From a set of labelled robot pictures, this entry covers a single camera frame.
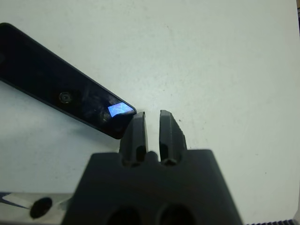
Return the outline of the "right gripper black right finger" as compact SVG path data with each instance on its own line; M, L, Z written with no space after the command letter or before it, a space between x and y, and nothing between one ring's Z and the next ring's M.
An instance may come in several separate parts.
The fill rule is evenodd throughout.
M185 136L172 113L160 111L159 117L159 153L161 164L177 165L183 152L187 150Z

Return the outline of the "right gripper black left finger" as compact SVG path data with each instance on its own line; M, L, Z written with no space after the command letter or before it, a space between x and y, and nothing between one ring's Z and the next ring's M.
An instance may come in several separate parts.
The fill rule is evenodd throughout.
M119 154L125 167L139 166L148 152L145 112L133 116L120 141Z

